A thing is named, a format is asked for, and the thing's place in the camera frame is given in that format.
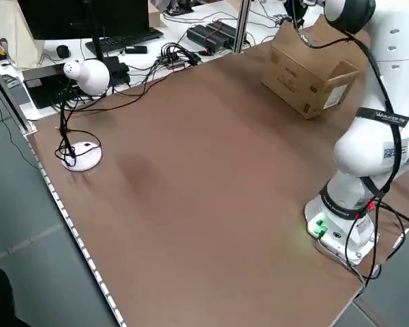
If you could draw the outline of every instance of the cardboard box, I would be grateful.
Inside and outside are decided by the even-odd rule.
[[[341,37],[336,33],[341,34],[320,17],[306,34],[313,44],[325,44]],[[347,46],[308,48],[285,22],[271,42],[262,83],[306,119],[337,108],[366,65],[363,53]]]
[[[161,15],[159,10],[149,1],[149,26],[160,27]]]

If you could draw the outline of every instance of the green connector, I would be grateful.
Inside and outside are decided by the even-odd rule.
[[[326,234],[326,232],[327,232],[328,230],[329,230],[329,229],[328,229],[327,226],[322,226],[322,227],[320,228],[320,230],[318,230],[318,233],[315,233],[315,234],[318,234],[318,240],[320,240],[320,239]]]

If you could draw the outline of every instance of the gray floor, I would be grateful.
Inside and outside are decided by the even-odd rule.
[[[409,327],[409,233],[397,255],[384,265],[381,278],[370,283],[357,304],[379,326]]]
[[[8,116],[3,105],[2,110]],[[7,120],[6,124],[23,155],[35,165],[15,123]],[[44,179],[22,159],[3,123],[0,267],[14,288],[18,317],[32,327],[118,326]]]

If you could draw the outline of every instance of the lamp base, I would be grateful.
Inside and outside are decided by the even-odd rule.
[[[102,149],[93,142],[77,142],[72,145],[76,158],[63,156],[62,164],[72,172],[84,172],[96,167],[102,160]]]

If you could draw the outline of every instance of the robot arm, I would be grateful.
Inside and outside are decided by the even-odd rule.
[[[292,1],[302,0],[288,0],[288,7],[293,7]],[[395,0],[326,0],[323,5],[332,27],[351,34],[362,29],[368,32],[371,53],[394,112],[409,117],[409,0],[405,5]],[[366,75],[361,107],[387,115],[385,96],[371,67]],[[400,130],[402,161],[396,177],[409,170],[409,121]],[[321,241],[342,258],[348,250],[349,260],[358,264],[373,248],[375,239],[368,214],[358,217],[352,229],[361,209],[374,196],[361,178],[369,177],[377,189],[389,179],[395,161],[391,126],[355,117],[335,145],[335,157],[337,173],[305,208],[308,231],[318,237],[318,222],[326,221],[329,229]],[[349,231],[350,242],[346,244]]]

